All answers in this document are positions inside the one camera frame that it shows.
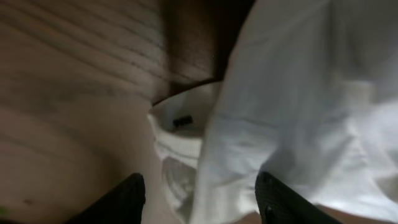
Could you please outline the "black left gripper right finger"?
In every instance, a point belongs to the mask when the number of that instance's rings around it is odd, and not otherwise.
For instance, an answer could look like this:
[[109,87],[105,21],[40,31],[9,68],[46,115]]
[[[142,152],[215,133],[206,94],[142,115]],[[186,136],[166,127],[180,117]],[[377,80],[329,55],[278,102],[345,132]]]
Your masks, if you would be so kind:
[[255,184],[262,224],[340,224],[268,172]]

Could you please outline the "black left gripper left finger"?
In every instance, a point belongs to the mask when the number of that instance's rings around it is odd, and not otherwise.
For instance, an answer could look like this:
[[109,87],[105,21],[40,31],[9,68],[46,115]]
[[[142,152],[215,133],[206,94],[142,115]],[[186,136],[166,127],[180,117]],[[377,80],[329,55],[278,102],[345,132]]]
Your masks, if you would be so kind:
[[145,202],[144,177],[133,173],[67,224],[141,224]]

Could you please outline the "white Puma t-shirt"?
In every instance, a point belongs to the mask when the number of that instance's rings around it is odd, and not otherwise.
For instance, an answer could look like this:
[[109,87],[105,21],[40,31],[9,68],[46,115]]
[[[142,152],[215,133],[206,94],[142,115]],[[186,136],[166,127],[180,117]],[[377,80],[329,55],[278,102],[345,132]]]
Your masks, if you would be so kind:
[[256,1],[223,81],[148,114],[182,223],[296,223],[282,195],[397,221],[397,2]]

